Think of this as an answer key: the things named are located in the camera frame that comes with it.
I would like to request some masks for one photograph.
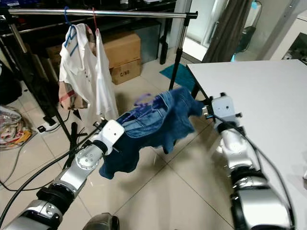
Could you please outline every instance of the blue denim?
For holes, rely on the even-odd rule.
[[[104,156],[100,175],[112,179],[115,172],[132,172],[140,149],[146,146],[162,146],[167,153],[171,152],[174,141],[194,132],[188,118],[201,116],[202,108],[203,103],[195,101],[187,88],[179,88],[157,95],[152,105],[123,114],[117,121],[121,124],[125,120],[122,124],[125,133],[111,154]]]

